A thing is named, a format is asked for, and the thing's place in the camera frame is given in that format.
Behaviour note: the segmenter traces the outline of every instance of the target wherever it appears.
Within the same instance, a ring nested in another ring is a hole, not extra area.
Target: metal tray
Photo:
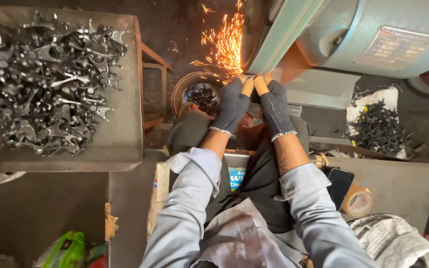
[[[0,23],[16,26],[30,23],[36,8],[0,7]],[[1,143],[0,171],[128,171],[142,161],[143,153],[143,119],[141,103],[142,94],[142,51],[140,27],[136,16],[118,15],[79,10],[37,9],[45,16],[54,12],[59,21],[84,23],[98,27],[100,23],[122,31],[128,30],[123,40],[128,44],[128,52],[119,61],[123,69],[116,70],[125,80],[119,82],[123,91],[107,89],[105,97],[108,107],[115,111],[107,113],[109,122],[97,127],[93,142],[80,155],[69,153],[42,157],[29,148],[11,149]]]

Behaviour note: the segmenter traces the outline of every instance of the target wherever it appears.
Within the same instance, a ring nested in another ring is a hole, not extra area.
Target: tattoo
[[[279,173],[281,174],[281,176],[287,171],[289,171],[286,167],[287,167],[287,161],[285,158],[277,162],[277,168],[279,169]]]

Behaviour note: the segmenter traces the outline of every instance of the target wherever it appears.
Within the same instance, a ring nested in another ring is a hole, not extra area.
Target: floor
[[[168,73],[168,94],[176,82],[201,67],[189,65],[203,59],[208,47],[200,46],[201,32],[219,26],[224,13],[234,13],[235,0],[0,0],[0,5],[40,6],[52,8],[81,8],[136,15],[142,41],[173,65]],[[201,4],[214,10],[205,14]],[[145,112],[158,113],[161,97],[159,71],[143,71],[143,100]],[[398,110],[402,117],[421,113],[422,121],[429,119],[429,100],[408,91],[402,81],[366,75],[358,83],[359,92],[379,86],[396,84],[400,88]],[[316,136],[340,137],[337,131],[345,125],[346,112],[303,107],[302,116]],[[429,135],[421,135],[429,142]],[[429,154],[422,162],[429,163]],[[107,195],[107,174],[42,174],[33,173],[0,186],[0,252],[12,254],[22,267],[28,267],[45,247],[70,229],[86,234],[89,242],[103,240],[104,202]],[[426,233],[429,234],[429,223]]]

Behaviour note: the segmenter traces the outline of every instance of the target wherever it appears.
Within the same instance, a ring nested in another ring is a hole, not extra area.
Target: smartphone
[[[354,177],[354,173],[337,167],[333,167],[329,171],[327,178],[332,185],[327,187],[327,192],[329,192],[330,198],[338,211],[342,207],[342,203],[349,191],[350,185],[354,181]]]

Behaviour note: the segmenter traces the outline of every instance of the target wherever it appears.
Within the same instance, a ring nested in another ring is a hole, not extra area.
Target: pile of metal parts
[[[384,101],[365,106],[350,138],[356,146],[395,157],[403,149],[403,128],[395,110],[385,109]]]
[[[58,22],[36,12],[31,24],[0,25],[0,128],[4,143],[37,154],[76,155],[113,108],[104,91],[120,90],[110,70],[127,52],[122,35],[100,25]]]
[[[208,115],[215,116],[216,108],[219,104],[219,87],[208,84],[198,83],[186,89],[184,100],[195,103],[198,108]]]

